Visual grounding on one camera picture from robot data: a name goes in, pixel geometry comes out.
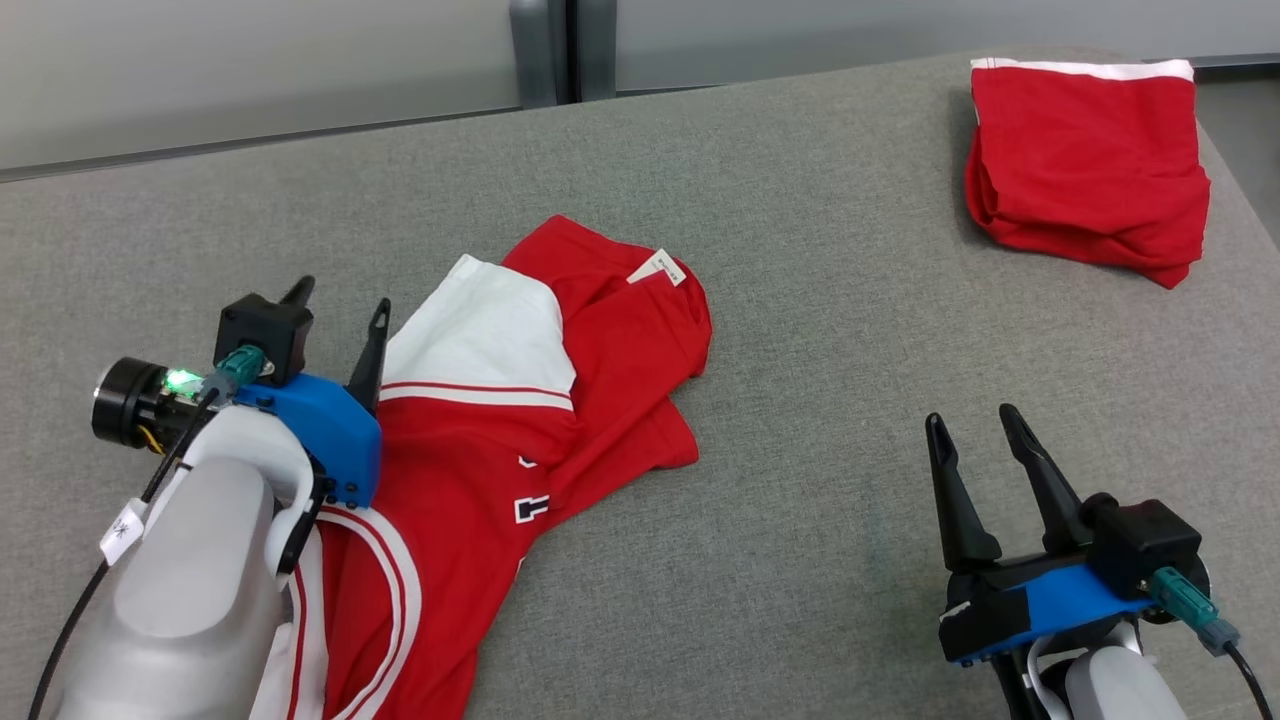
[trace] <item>clothing tag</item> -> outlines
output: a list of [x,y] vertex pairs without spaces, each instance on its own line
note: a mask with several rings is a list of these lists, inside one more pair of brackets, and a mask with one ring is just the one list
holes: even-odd
[[141,500],[132,497],[129,502],[115,516],[115,521],[99,541],[97,547],[102,550],[108,565],[115,565],[125,550],[142,537],[142,514],[147,506]]
[[667,273],[667,277],[671,278],[671,284],[678,286],[685,282],[685,272],[681,270],[680,265],[671,259],[671,255],[667,255],[667,251],[660,247],[653,254],[653,258],[649,258],[645,260],[644,265],[640,265],[639,270],[631,273],[627,282],[634,283],[641,278],[648,278],[659,270]]

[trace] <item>white stripe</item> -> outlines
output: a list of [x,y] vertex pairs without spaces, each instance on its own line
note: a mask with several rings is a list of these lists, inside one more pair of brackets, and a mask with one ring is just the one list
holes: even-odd
[[573,404],[570,398],[561,397],[558,395],[547,395],[544,392],[458,389],[451,387],[402,386],[384,388],[378,396],[378,401],[387,402],[388,400],[396,400],[397,397],[433,397],[435,400],[449,400],[470,405],[518,405],[525,407],[559,407],[561,410],[573,410]]
[[320,720],[324,716],[324,687],[329,675],[329,643],[325,642],[324,633],[324,543],[319,528],[311,528],[294,573],[302,578],[306,592],[306,597],[301,597],[297,582],[289,583],[294,612],[306,602],[307,623],[302,628],[302,667],[294,669],[298,673],[298,705],[289,720]]
[[[293,597],[293,619],[276,630],[271,655],[262,671],[262,683],[250,720],[321,720],[324,716],[324,683],[329,671],[329,650],[324,635],[324,546],[320,530],[311,528],[298,566],[288,577],[287,585]],[[302,578],[306,597],[298,592]],[[306,625],[301,624],[302,607],[307,610]],[[298,643],[302,643],[302,662]],[[298,685],[298,703],[288,715],[293,700],[294,682]]]
[[[384,657],[383,662],[378,666],[378,671],[374,673],[374,678],[370,680],[369,685],[356,693],[351,705],[335,715],[334,720],[372,720],[374,715],[387,700],[387,694],[390,693],[392,687],[394,687],[396,679],[404,667],[404,661],[408,659],[408,653],[413,647],[413,637],[417,634],[419,618],[422,612],[422,589],[419,585],[417,568],[413,565],[413,559],[408,552],[408,547],[404,544],[403,538],[401,538],[399,533],[390,524],[390,521],[372,509],[361,507],[351,510],[349,512],[367,521],[374,528],[376,536],[370,533],[362,524],[347,518],[342,512],[321,511],[320,519],[335,523],[355,532],[366,543],[369,543],[370,550],[374,551],[378,564],[383,568],[383,573],[387,575],[387,587],[392,593],[392,628],[390,638],[388,641],[389,644],[387,648],[387,657]],[[381,546],[378,543],[379,537],[387,544],[390,557],[383,552]],[[404,580],[404,607],[399,606],[401,585],[396,582],[396,569],[399,570],[401,578]],[[402,624],[403,638],[397,642],[397,635],[402,634]],[[366,697],[369,700],[361,705],[361,701]]]
[[1092,76],[1100,79],[1148,79],[1156,77],[1175,77],[1193,81],[1192,64],[1187,60],[1165,60],[1162,63],[1137,63],[1132,65],[1097,65],[1092,63],[1048,63],[1020,61],[1009,58],[978,58],[969,60],[975,70],[995,68],[1024,68],[1028,70],[1048,70],[1069,76]]

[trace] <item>robotic arm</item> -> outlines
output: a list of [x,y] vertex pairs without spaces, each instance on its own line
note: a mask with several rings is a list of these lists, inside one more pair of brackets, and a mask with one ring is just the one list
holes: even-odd
[[[925,434],[942,557],[951,580],[938,639],[947,661],[996,671],[1012,720],[1185,720],[1143,657],[1139,621],[1183,620],[1215,656],[1231,655],[1271,717],[1239,655],[1240,634],[1217,618],[1197,552],[1201,536],[1158,500],[1121,507],[1110,495],[1083,503],[1012,405],[1000,420],[1027,469],[1044,523],[1044,552],[1001,559],[959,473],[942,418]],[[1052,653],[1082,655],[1042,666]]]
[[[148,446],[165,460],[104,537],[108,561],[68,620],[29,717],[40,715],[96,582],[122,546],[138,541],[122,560],[55,716],[248,717],[282,621],[280,591],[321,505],[367,506],[378,483],[374,409],[390,302],[378,305],[344,387],[302,373],[314,286],[305,277],[280,302],[248,295],[223,309],[207,377],[132,357],[104,375],[93,393],[93,433]],[[178,456],[173,480],[151,503]]]

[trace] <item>teal connector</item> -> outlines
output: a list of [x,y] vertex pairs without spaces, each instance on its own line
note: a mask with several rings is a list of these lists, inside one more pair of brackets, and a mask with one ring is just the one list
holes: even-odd
[[221,407],[236,397],[239,388],[257,382],[264,368],[266,368],[266,355],[252,345],[242,345],[223,357],[223,361],[218,364],[218,370],[200,383],[197,397],[218,391],[212,405]]
[[1217,606],[1178,570],[1156,570],[1148,592],[1165,611],[1196,630],[1201,644],[1215,657],[1226,655],[1226,643],[1239,644],[1240,632],[1220,619]]
[[262,374],[266,366],[266,355],[252,345],[242,345],[218,364],[218,369],[230,375],[236,386],[247,386]]

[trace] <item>gray fabric surface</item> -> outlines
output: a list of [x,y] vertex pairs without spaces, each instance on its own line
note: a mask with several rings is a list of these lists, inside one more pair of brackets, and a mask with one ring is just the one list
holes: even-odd
[[[0,186],[0,716],[152,468],[90,434],[104,366],[200,366],[221,305],[310,272],[310,368],[344,377],[380,295],[403,320],[461,252],[499,260],[554,213],[701,278],[712,359],[676,402],[703,456],[534,548],[471,717],[1002,716],[995,675],[937,644],[923,433],[941,411],[988,529],[1034,551],[1002,401],[1082,495],[1158,496],[1203,530],[1216,597],[1280,692],[1280,254],[1204,138],[1206,258],[1178,290],[995,247],[960,191],[966,60]],[[1254,716],[1185,628],[1146,637],[1189,716]]]

